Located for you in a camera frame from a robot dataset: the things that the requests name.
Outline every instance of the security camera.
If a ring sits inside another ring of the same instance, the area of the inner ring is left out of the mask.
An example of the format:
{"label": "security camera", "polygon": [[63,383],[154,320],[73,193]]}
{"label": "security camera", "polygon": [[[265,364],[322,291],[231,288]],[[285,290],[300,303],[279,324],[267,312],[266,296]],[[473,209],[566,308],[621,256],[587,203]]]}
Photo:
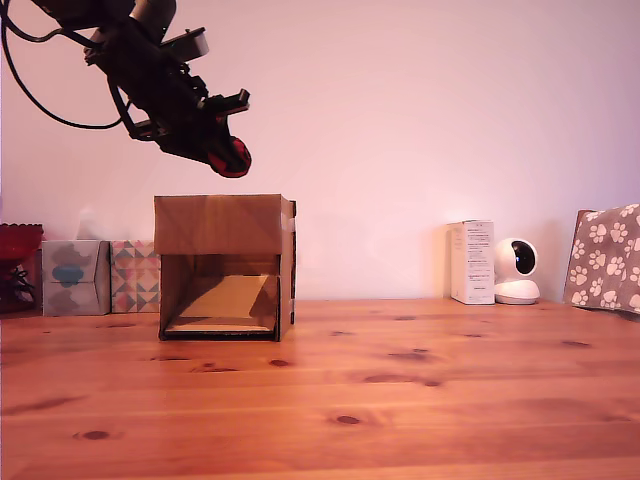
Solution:
{"label": "security camera", "polygon": [[496,302],[530,305],[540,298],[538,285],[529,277],[536,271],[538,252],[520,238],[506,238],[496,245]]}

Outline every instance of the wood grain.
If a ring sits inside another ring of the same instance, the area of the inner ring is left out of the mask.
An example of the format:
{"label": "wood grain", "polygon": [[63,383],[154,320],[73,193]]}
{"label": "wood grain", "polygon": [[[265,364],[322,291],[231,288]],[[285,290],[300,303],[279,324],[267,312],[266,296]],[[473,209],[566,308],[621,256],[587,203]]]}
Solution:
{"label": "wood grain", "polygon": [[615,315],[299,302],[281,343],[157,323],[2,319],[2,478],[639,478],[640,324]]}

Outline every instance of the camera lens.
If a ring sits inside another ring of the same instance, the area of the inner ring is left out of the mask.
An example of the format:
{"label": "camera lens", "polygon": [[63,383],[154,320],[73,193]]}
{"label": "camera lens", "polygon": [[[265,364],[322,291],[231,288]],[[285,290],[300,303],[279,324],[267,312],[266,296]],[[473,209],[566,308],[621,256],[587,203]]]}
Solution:
{"label": "camera lens", "polygon": [[516,268],[518,271],[523,275],[531,273],[536,264],[536,256],[533,253],[533,249],[520,240],[512,242],[511,247],[516,254]]}

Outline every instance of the white product box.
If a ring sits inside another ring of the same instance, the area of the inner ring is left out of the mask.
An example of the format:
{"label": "white product box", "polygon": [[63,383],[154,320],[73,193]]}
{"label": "white product box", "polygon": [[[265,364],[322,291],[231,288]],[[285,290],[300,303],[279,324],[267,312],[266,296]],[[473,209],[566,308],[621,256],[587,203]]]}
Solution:
{"label": "white product box", "polygon": [[467,305],[495,303],[493,222],[467,220],[451,228],[451,297]]}

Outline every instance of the pillow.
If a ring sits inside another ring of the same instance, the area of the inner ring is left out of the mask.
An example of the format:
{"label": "pillow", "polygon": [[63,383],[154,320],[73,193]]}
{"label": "pillow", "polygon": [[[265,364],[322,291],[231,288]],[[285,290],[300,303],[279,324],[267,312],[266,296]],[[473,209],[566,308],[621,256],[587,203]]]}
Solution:
{"label": "pillow", "polygon": [[564,301],[640,313],[640,205],[589,212],[576,230]]}

